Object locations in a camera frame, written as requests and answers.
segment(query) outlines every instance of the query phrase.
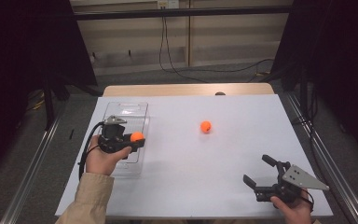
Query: white table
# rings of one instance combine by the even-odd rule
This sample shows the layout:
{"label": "white table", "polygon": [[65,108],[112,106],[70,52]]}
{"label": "white table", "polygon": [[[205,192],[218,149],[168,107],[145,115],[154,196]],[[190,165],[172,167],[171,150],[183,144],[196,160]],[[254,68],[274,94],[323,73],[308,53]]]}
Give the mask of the white table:
{"label": "white table", "polygon": [[[314,175],[277,95],[102,97],[83,144],[109,102],[147,102],[150,118],[143,171],[137,178],[116,178],[111,218],[280,217],[271,203],[255,200],[242,176],[258,186],[276,183],[276,168],[261,160],[263,154]],[[210,134],[200,131],[205,119],[213,124]],[[75,164],[57,216],[75,197],[77,172]],[[312,214],[332,216],[324,194],[310,193]]]}

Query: metal frame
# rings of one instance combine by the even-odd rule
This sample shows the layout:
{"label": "metal frame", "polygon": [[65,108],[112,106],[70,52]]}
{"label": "metal frame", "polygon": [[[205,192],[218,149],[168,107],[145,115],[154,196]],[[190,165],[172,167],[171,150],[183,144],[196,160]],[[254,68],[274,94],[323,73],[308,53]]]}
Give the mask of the metal frame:
{"label": "metal frame", "polygon": [[50,142],[57,130],[58,124],[60,122],[60,119],[63,115],[63,111],[65,109],[66,102],[60,103],[59,106],[57,106],[57,117],[54,120],[54,122],[51,125],[51,128],[48,131],[45,131],[45,134],[43,135],[42,141],[39,144],[39,147],[37,148],[36,153],[34,154],[34,158],[31,161],[30,166],[28,167],[27,172],[24,175],[24,178],[22,179],[19,188],[16,191],[16,194],[14,195],[13,199],[11,200],[9,206],[7,207],[6,212],[4,213],[4,216],[1,219],[1,224],[14,224],[16,223],[21,209],[25,204],[25,201],[27,199],[27,196],[29,192],[31,191],[32,185],[34,183],[34,180],[36,178],[36,175],[39,171],[40,165],[42,164],[43,159],[45,158],[46,152],[48,151],[48,147],[50,145]]}
{"label": "metal frame", "polygon": [[159,18],[159,17],[189,17],[189,16],[223,16],[243,14],[279,14],[293,11],[316,9],[316,6],[292,7],[213,7],[213,8],[179,8],[179,9],[149,9],[134,11],[111,11],[111,12],[81,12],[74,15],[55,14],[41,15],[38,19],[96,21],[114,19],[136,19],[136,18]]}
{"label": "metal frame", "polygon": [[[304,128],[304,131],[310,137],[311,127],[310,124],[303,118],[299,101],[293,93],[288,93],[287,97],[289,98],[289,101],[293,109],[295,110],[297,116],[301,118],[301,121],[303,121],[302,126]],[[345,177],[339,171],[336,163],[334,162],[329,151],[324,145],[321,137],[314,129],[312,130],[311,142],[314,145],[315,151],[321,159],[322,163],[324,164],[324,167],[326,168],[328,174],[333,179],[333,182],[336,185],[340,195],[342,196],[342,199],[351,211],[351,214],[356,220],[356,223],[358,223],[358,197],[351,189]]]}

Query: gray floor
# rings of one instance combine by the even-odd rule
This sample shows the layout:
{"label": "gray floor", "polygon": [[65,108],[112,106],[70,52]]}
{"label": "gray floor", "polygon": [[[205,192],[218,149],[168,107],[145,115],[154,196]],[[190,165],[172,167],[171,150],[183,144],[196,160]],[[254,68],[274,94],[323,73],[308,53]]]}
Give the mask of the gray floor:
{"label": "gray floor", "polygon": [[[209,66],[208,69],[235,70],[248,64],[233,64],[226,66]],[[261,64],[259,71],[267,71],[271,63]],[[195,77],[207,82],[247,82],[254,76],[255,69],[236,73],[216,72],[180,72],[182,76]],[[162,84],[162,83],[197,83],[193,79],[183,78],[175,73],[163,71],[139,72],[125,75],[98,77],[99,90],[108,85],[125,84]],[[271,82],[275,92],[282,100],[289,119],[296,118],[293,108],[285,92],[282,91],[280,81]],[[81,91],[69,87],[72,95],[64,105],[64,112],[58,128],[49,144],[48,151],[41,162],[38,174],[32,188],[28,192],[26,201],[21,205],[21,213],[15,219],[17,223],[53,223],[56,220],[54,212],[62,196],[66,181],[72,171],[77,152],[81,146],[85,131],[89,126],[90,117],[96,104],[96,97],[89,96]],[[41,107],[38,110],[28,111],[21,126],[12,139],[11,147],[6,156],[0,161],[0,220],[7,210],[11,199],[15,195],[35,151],[45,134],[45,111]],[[340,123],[334,114],[319,100],[319,112],[314,121],[317,132],[322,137],[324,144],[335,160],[340,172],[349,182],[354,193],[358,197],[358,146],[355,139],[340,129]],[[313,167],[317,167],[310,151],[310,141],[301,125],[294,125],[294,129],[301,142],[304,151]],[[340,206],[343,207],[351,223],[356,223],[346,208],[337,188],[332,183],[329,175],[326,180],[332,187],[332,192],[326,192],[326,198],[330,203],[334,216],[321,218],[323,223],[349,223]],[[258,220],[257,223],[283,223],[282,220]]]}

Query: clear plastic container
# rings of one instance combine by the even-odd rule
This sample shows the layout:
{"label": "clear plastic container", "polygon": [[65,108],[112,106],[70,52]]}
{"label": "clear plastic container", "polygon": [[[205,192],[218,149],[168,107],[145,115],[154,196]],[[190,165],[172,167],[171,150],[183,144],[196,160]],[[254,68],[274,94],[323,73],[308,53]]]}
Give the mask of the clear plastic container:
{"label": "clear plastic container", "polygon": [[[111,102],[106,108],[103,120],[108,119],[110,116],[116,116],[127,121],[127,123],[120,124],[125,127],[124,134],[141,132],[147,141],[147,103]],[[117,163],[112,176],[140,175],[144,154],[145,147],[140,147],[136,152],[132,152],[126,160],[121,160]]]}

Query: person's arm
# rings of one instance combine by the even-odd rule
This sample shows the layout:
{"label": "person's arm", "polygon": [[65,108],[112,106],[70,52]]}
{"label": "person's arm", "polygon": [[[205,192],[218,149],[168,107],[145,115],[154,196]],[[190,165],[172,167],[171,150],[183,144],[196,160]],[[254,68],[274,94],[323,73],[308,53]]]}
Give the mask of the person's arm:
{"label": "person's arm", "polygon": [[[301,197],[308,199],[306,190],[301,190]],[[276,196],[271,197],[271,202],[284,214],[287,224],[310,224],[310,204],[303,200],[296,200],[294,204],[286,204]]]}
{"label": "person's arm", "polygon": [[130,147],[125,147],[112,154],[101,151],[98,145],[98,135],[92,136],[89,153],[86,160],[86,173],[82,175],[77,186],[75,200],[65,209],[56,224],[92,224],[104,223],[106,206],[109,201],[116,164],[127,157]]}

